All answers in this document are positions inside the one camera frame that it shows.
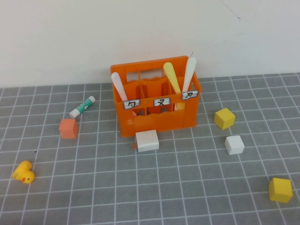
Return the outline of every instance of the white paper label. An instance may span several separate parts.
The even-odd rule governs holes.
[[[123,104],[124,104],[124,109],[132,109],[132,108],[140,105],[140,100],[139,99],[130,100],[130,101],[124,102]]]
[[[198,96],[198,91],[197,90],[191,90],[188,92],[183,92],[182,93],[182,100],[188,100],[189,98],[195,98]]]
[[[169,105],[171,103],[169,97],[158,98],[154,100],[154,106]]]

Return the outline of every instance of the white foam cube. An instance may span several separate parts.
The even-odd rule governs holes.
[[[137,132],[135,136],[139,152],[159,149],[156,130]]]
[[[239,135],[226,137],[225,147],[229,155],[240,154],[245,145]]]

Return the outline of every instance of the yellow plastic spoon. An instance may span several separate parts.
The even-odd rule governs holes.
[[[172,63],[166,62],[164,64],[164,72],[165,72],[166,76],[168,77],[175,93],[181,94],[180,87],[178,85],[177,77],[176,77],[175,70],[174,70]],[[175,105],[175,110],[177,110],[177,109],[184,109],[184,103],[177,103]]]

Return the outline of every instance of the cube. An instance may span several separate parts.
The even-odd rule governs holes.
[[[245,145],[239,135],[226,137],[225,147],[229,155],[240,154]]]
[[[217,111],[215,114],[215,123],[222,129],[226,129],[234,124],[235,115],[227,108]]]
[[[75,119],[62,119],[59,131],[60,136],[63,139],[75,139],[77,137],[79,127]]]
[[[159,149],[156,130],[137,132],[135,136],[139,152]]]
[[[271,201],[287,203],[292,198],[292,183],[288,179],[274,177],[269,184],[269,198]]]

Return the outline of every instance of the glue stick cap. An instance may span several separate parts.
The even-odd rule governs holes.
[[[78,111],[78,109],[73,109],[70,113],[69,113],[70,117],[72,119],[75,119],[77,116],[80,115],[80,112]]]
[[[93,96],[89,96],[89,99],[92,101],[92,103],[96,101],[96,99]]]

